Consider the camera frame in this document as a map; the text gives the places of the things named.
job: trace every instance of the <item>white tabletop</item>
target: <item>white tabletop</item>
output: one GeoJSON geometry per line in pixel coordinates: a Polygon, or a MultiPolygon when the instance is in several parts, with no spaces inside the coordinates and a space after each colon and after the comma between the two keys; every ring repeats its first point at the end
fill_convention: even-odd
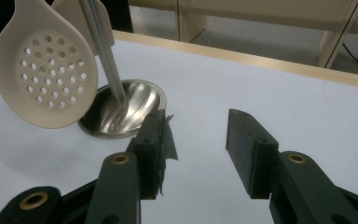
{"type": "MultiPolygon", "coordinates": [[[[142,201],[143,223],[272,223],[269,201],[249,199],[226,152],[230,108],[258,119],[280,151],[311,156],[336,185],[358,194],[358,87],[121,40],[113,50],[121,79],[159,85],[174,115],[179,161],[168,161],[164,196],[142,201]]],[[[129,142],[94,138],[76,123],[35,127],[0,96],[0,211],[32,187],[77,189],[129,142]]]]}

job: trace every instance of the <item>slotted spoon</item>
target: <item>slotted spoon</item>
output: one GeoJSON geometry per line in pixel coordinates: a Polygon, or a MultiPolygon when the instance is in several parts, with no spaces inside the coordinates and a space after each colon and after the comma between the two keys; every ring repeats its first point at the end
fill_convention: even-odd
{"type": "Polygon", "coordinates": [[[98,86],[93,52],[44,0],[15,0],[0,34],[0,94],[22,119],[43,128],[78,121],[98,86]]]}

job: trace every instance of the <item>metal handle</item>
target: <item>metal handle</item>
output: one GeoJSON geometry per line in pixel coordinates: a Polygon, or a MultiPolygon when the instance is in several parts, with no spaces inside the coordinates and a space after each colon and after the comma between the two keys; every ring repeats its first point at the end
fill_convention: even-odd
{"type": "Polygon", "coordinates": [[[103,29],[101,13],[97,7],[96,0],[79,0],[79,3],[89,26],[95,48],[98,51],[110,90],[115,95],[117,103],[122,105],[125,102],[126,95],[118,75],[113,52],[105,36],[107,32],[103,29]]]}

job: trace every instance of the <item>brass insert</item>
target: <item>brass insert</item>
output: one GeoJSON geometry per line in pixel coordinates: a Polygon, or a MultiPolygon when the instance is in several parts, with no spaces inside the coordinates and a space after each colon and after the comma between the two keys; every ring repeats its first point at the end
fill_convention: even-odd
{"type": "Polygon", "coordinates": [[[20,202],[20,209],[31,210],[39,207],[48,200],[48,194],[45,191],[39,191],[28,195],[20,202]]]}
{"type": "Polygon", "coordinates": [[[113,158],[113,163],[120,165],[120,164],[127,163],[129,160],[130,157],[128,157],[127,155],[118,155],[113,158]]]}
{"type": "Polygon", "coordinates": [[[287,159],[289,159],[289,161],[298,163],[298,164],[303,164],[305,163],[307,160],[305,159],[305,157],[299,155],[299,154],[290,154],[287,156],[287,159]]]}

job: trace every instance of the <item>stainless steel ladle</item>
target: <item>stainless steel ladle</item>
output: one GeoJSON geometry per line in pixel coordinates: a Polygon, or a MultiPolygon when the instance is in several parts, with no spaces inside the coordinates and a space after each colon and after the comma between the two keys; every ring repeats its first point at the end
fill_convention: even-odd
{"type": "Polygon", "coordinates": [[[78,124],[84,132],[100,138],[120,138],[135,134],[149,112],[165,108],[167,98],[164,91],[151,82],[120,80],[95,0],[79,2],[108,85],[98,89],[93,104],[78,124]]]}

